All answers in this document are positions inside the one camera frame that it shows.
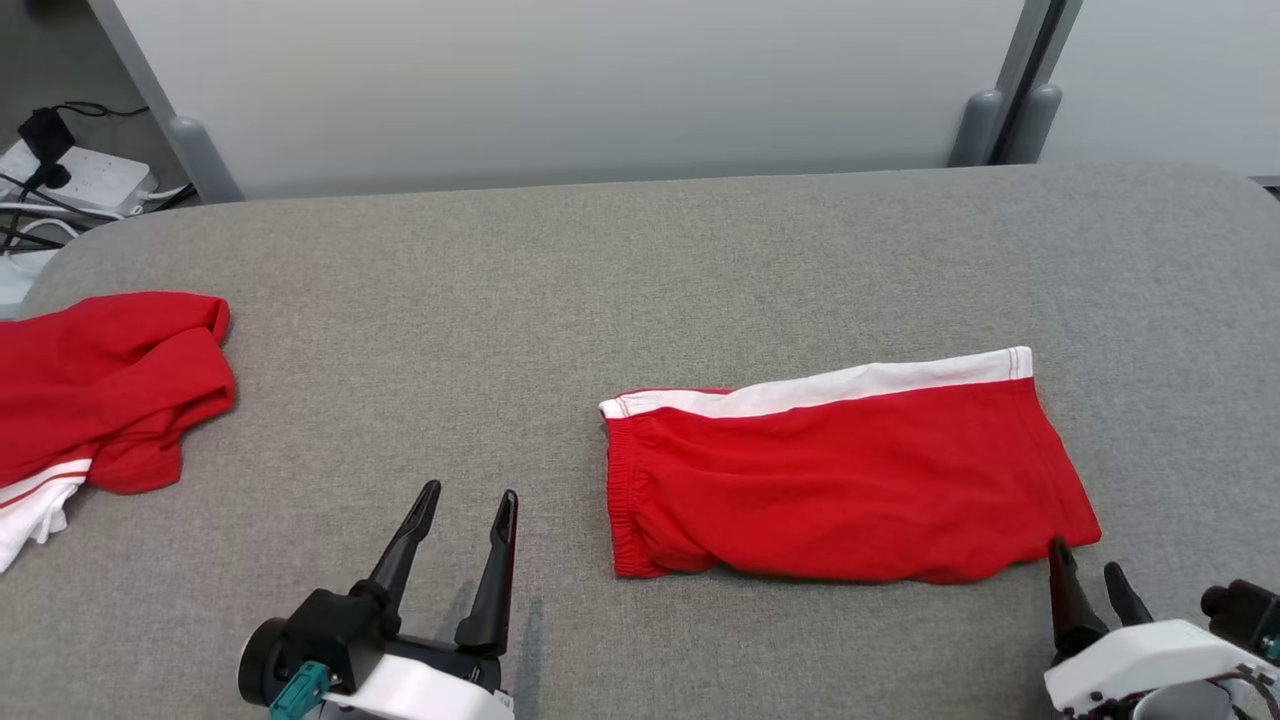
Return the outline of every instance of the folded red shorts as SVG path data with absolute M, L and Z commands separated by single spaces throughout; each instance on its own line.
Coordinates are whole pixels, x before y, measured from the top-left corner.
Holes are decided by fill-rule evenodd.
M 1102 537 L 1032 351 L 600 404 L 621 577 L 966 583 Z

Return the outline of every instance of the cable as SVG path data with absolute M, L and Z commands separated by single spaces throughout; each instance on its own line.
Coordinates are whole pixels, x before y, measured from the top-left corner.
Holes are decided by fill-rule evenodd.
M 13 234 L 18 240 L 26 240 L 27 242 L 29 242 L 32 245 L 38 245 L 42 250 L 58 250 L 58 249 L 63 247 L 63 243 L 58 242 L 56 240 L 49 240 L 49 238 L 44 238 L 44 237 L 40 237 L 40 236 L 35 236 L 35 234 L 27 234 L 27 233 L 24 233 L 22 231 L 13 231 Z M 36 249 L 35 247 L 10 247 L 5 252 L 9 254 L 9 255 L 17 255 L 19 252 L 29 252 L 29 251 L 33 251 L 33 250 L 36 250 Z
M 1275 680 L 1267 675 L 1254 674 L 1248 665 L 1236 665 L 1235 673 L 1224 673 L 1213 678 L 1204 678 L 1204 680 L 1213 683 L 1215 685 L 1222 680 L 1244 680 L 1245 683 L 1253 685 L 1253 689 L 1262 698 L 1262 702 L 1267 706 L 1267 714 L 1271 716 L 1271 720 L 1280 720 L 1280 702 L 1276 702 L 1276 698 L 1271 694 L 1270 688 Z
M 6 213 L 12 215 L 14 213 L 18 213 L 18 210 L 0 210 L 0 215 L 4 215 Z M 23 218 L 31 218 L 33 220 L 42 220 L 45 218 L 58 218 L 58 215 L 54 214 L 54 213 L 42 213 L 40 210 L 22 210 L 22 217 Z M 58 218 L 58 219 L 60 219 L 61 222 L 64 222 L 68 225 L 70 225 L 70 228 L 73 231 L 78 232 L 78 233 L 86 233 L 86 232 L 90 231 L 90 225 L 86 225 L 84 223 L 81 223 L 81 222 L 74 220 L 72 218 L 63 217 L 63 218 Z
M 113 213 L 110 210 L 97 210 L 95 208 L 72 208 L 70 205 L 32 205 L 31 202 L 0 202 L 0 210 L 35 210 L 37 213 L 78 213 L 81 215 L 88 215 L 96 220 L 123 220 L 124 215 L 119 213 Z
M 196 195 L 198 195 L 196 192 L 196 186 L 193 183 L 188 182 L 187 186 L 182 188 L 182 192 L 179 192 L 178 195 L 174 195 L 169 200 L 165 200 L 155 210 L 151 210 L 151 211 L 152 213 L 159 213 L 160 210 L 168 210 L 168 209 L 174 208 L 174 206 L 177 206 L 177 205 L 179 205 L 182 202 L 186 202 L 187 199 L 195 197 Z
M 91 113 L 88 110 L 84 110 L 83 108 L 90 108 L 97 111 Z M 70 110 L 72 113 L 84 115 L 88 118 L 105 118 L 108 115 L 114 118 L 132 118 L 133 115 L 141 115 L 142 113 L 151 110 L 151 108 L 143 106 L 138 108 L 137 110 L 128 110 L 122 113 L 119 110 L 111 110 L 106 105 L 100 105 L 97 102 L 86 102 L 84 100 L 67 100 L 61 105 L 54 105 L 54 110 Z
M 9 181 L 14 186 L 17 186 L 17 187 L 24 187 L 27 184 L 27 183 L 19 181 L 19 179 L 14 179 L 12 176 L 4 174 L 4 173 L 0 173 L 0 179 Z M 68 204 L 63 202 L 61 200 L 58 200 L 55 197 L 50 197 L 50 196 L 45 195 L 44 192 L 40 192 L 38 190 L 32 190 L 31 193 L 35 195 L 36 197 L 44 200 L 45 202 L 50 202 L 52 205 L 58 205 L 59 208 L 61 208 L 64 210 L 68 210 L 68 211 L 72 211 L 72 213 L 79 213 L 81 215 L 87 215 L 90 218 L 97 219 L 100 217 L 104 217 L 104 215 L 109 214 L 113 220 L 122 220 L 123 219 L 120 215 L 116 215 L 115 213 L 106 213 L 105 210 L 88 210 L 88 209 L 82 210 L 82 209 L 76 208 L 73 205 L 68 205 Z
M 14 233 L 18 232 L 18 220 L 22 219 L 20 210 L 27 204 L 27 193 L 28 192 L 31 192 L 31 188 L 29 187 L 23 187 L 22 192 L 18 193 L 18 202 L 17 202 L 18 206 L 14 208 L 14 210 L 19 210 L 19 211 L 14 213 L 13 214 L 13 219 L 9 220 L 8 232 L 5 232 L 4 240 L 0 241 L 0 254 L 9 252 L 9 246 L 13 243 Z
M 27 227 L 22 228 L 22 232 L 29 233 L 31 231 L 33 231 L 33 229 L 36 229 L 38 227 L 42 227 L 42 225 L 59 227 L 63 231 L 65 231 L 67 234 L 72 236 L 73 240 L 77 238 L 77 237 L 79 237 L 79 233 L 76 232 L 76 228 L 68 225 L 67 223 L 59 220 L 58 218 L 44 218 L 44 219 L 40 219 L 40 220 L 36 220 L 35 223 L 27 223 Z
M 143 192 L 142 193 L 142 200 L 143 201 L 148 201 L 148 200 L 169 200 L 170 197 L 173 197 L 174 195 L 178 195 L 183 190 L 187 190 L 186 184 L 175 187 L 173 190 L 166 190 L 164 192 Z
M 23 265 L 22 263 L 18 261 L 18 258 L 14 252 L 5 252 L 4 255 L 0 255 L 0 259 L 8 260 L 9 264 L 13 265 L 18 272 L 32 277 L 38 275 L 40 272 L 44 269 L 44 264 L 41 264 L 41 266 L 38 268 L 28 268 L 27 265 Z

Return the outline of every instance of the red clothing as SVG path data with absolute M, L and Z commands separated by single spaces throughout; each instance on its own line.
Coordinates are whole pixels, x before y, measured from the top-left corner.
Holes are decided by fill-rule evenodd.
M 1027 347 L 600 409 L 622 577 L 964 583 L 1102 536 Z
M 182 433 L 234 402 L 229 323 L 225 300 L 179 292 L 0 323 L 0 487 L 83 459 L 116 493 L 178 482 Z

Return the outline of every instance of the black cable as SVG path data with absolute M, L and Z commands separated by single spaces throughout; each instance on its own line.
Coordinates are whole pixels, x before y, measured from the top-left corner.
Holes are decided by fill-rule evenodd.
M 1248 665 L 1238 665 L 1236 670 L 1238 671 L 1235 673 L 1224 673 L 1221 675 L 1204 679 L 1215 685 L 1222 680 L 1244 680 L 1245 683 L 1253 685 L 1253 689 L 1262 698 L 1262 702 L 1267 706 L 1267 714 L 1271 716 L 1271 720 L 1280 720 L 1280 702 L 1276 702 L 1276 697 L 1271 694 L 1270 679 L 1254 675 L 1253 670 L 1251 670 Z
M 4 174 L 4 173 L 0 173 L 0 179 L 9 181 L 9 182 L 12 182 L 13 184 L 15 184 L 18 187 L 23 187 L 23 186 L 27 184 L 27 183 L 22 182 L 20 179 L 14 179 L 14 178 Z M 61 200 L 55 200 L 55 199 L 45 195 L 44 192 L 40 192 L 38 190 L 32 190 L 31 193 L 35 195 L 36 197 L 44 200 L 45 202 L 49 202 L 50 205 L 58 205 L 59 208 L 61 208 L 64 210 L 70 210 L 72 213 L 76 213 L 77 215 L 84 215 L 86 218 L 92 218 L 95 220 L 111 220 L 113 219 L 113 218 L 108 218 L 108 217 L 104 217 L 104 215 L 97 215 L 95 213 L 86 213 L 84 210 L 81 210 L 79 208 L 76 208 L 73 205 L 68 205 L 68 204 L 63 202 Z
M 14 213 L 18 213 L 18 211 L 19 210 L 0 210 L 0 215 L 9 217 L 9 215 L 13 215 Z M 88 225 L 86 225 L 84 223 L 76 222 L 76 220 L 73 220 L 70 218 L 65 218 L 65 217 L 55 214 L 55 213 L 44 213 L 41 210 L 20 210 L 20 213 L 22 213 L 23 218 L 31 218 L 32 220 L 42 220 L 42 219 L 61 220 L 61 222 L 67 223 L 68 225 L 70 225 L 70 228 L 73 231 L 81 232 L 81 233 L 88 232 L 90 229 L 92 229 Z
M 28 192 L 31 192 L 29 187 L 22 188 L 22 192 L 18 195 L 18 204 L 19 205 L 22 205 L 23 202 L 27 201 L 27 193 Z M 0 241 L 0 255 L 4 255 L 5 252 L 8 252 L 9 251 L 9 245 L 13 243 L 13 238 L 18 237 L 18 220 L 20 220 L 20 219 L 22 219 L 22 210 L 14 210 L 13 211 L 13 219 L 9 220 L 9 228 L 5 231 L 4 240 Z
M 188 182 L 186 187 L 178 191 L 178 195 L 174 195 L 173 197 L 165 200 L 160 205 L 156 205 L 156 209 L 151 211 L 159 213 L 160 210 L 168 210 L 174 205 L 186 201 L 188 197 L 193 197 L 195 195 L 196 195 L 196 186 Z
M 90 108 L 97 111 L 91 113 L 88 110 L 84 110 L 84 108 Z M 100 105 L 97 102 L 86 102 L 84 100 L 68 100 L 61 105 L 54 105 L 54 110 L 70 110 L 72 113 L 84 115 L 88 118 L 105 118 L 108 115 L 113 118 L 132 118 L 133 115 L 141 115 L 142 113 L 151 110 L 151 108 L 138 108 L 137 110 L 128 110 L 122 113 L 119 110 L 113 110 L 106 105 Z
M 9 247 L 5 252 L 32 252 L 35 250 L 58 250 L 59 247 L 67 247 L 65 242 L 58 242 L 56 240 L 49 240 L 46 237 L 33 236 L 22 231 L 13 231 L 13 237 L 17 240 L 26 240 L 32 245 L 38 245 L 40 247 Z

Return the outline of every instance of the power adapter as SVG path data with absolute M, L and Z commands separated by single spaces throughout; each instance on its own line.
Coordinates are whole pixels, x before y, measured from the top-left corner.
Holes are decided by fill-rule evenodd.
M 155 192 L 159 184 L 146 163 L 84 147 L 72 146 L 58 163 L 70 173 L 70 182 L 59 188 L 42 187 L 40 192 L 76 208 L 137 215 L 142 211 L 145 196 Z M 29 178 L 38 168 L 40 160 L 22 140 L 0 158 L 0 172 L 12 178 Z M 6 200 L 12 201 L 19 192 L 20 187 L 0 181 L 0 199 L 8 193 L 13 197 Z
M 27 122 L 18 126 L 18 135 L 42 164 L 51 165 L 76 145 L 72 131 L 52 108 L 32 110 Z

